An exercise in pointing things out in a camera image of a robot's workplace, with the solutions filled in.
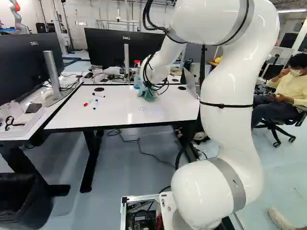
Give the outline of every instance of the dell logo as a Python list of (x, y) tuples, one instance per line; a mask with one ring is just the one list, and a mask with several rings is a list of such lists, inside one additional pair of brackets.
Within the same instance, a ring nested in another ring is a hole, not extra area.
[(30, 42), (32, 46), (38, 46), (38, 42)]

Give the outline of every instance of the shoe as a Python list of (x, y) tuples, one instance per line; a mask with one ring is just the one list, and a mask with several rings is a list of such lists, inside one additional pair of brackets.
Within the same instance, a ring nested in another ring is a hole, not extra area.
[(276, 208), (269, 208), (268, 214), (274, 224), (281, 230), (296, 230), (296, 227), (294, 227)]

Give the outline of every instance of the green cloth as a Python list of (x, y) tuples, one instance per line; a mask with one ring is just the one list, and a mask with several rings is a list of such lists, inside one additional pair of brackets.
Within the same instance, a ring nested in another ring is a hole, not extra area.
[(157, 100), (157, 97), (154, 97), (152, 94), (155, 94), (154, 90), (151, 90), (150, 92), (147, 87), (142, 85), (139, 89), (138, 97), (144, 97), (144, 99), (148, 102), (154, 102), (155, 100)]

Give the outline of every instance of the spray bottle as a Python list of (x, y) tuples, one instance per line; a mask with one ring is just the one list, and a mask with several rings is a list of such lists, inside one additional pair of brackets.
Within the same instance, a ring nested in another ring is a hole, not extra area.
[(134, 88), (139, 89), (142, 85), (142, 80), (140, 76), (140, 70), (141, 70), (141, 61), (134, 61), (135, 66), (135, 73), (134, 73)]

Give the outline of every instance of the laptop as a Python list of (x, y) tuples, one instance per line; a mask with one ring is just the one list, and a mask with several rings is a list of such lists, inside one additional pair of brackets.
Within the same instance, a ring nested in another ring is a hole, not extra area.
[(196, 86), (194, 75), (191, 74), (186, 68), (183, 68), (183, 70), (184, 70), (184, 75), (186, 78), (187, 88), (189, 92), (196, 99), (200, 99), (201, 88), (198, 84), (197, 84), (198, 86)]

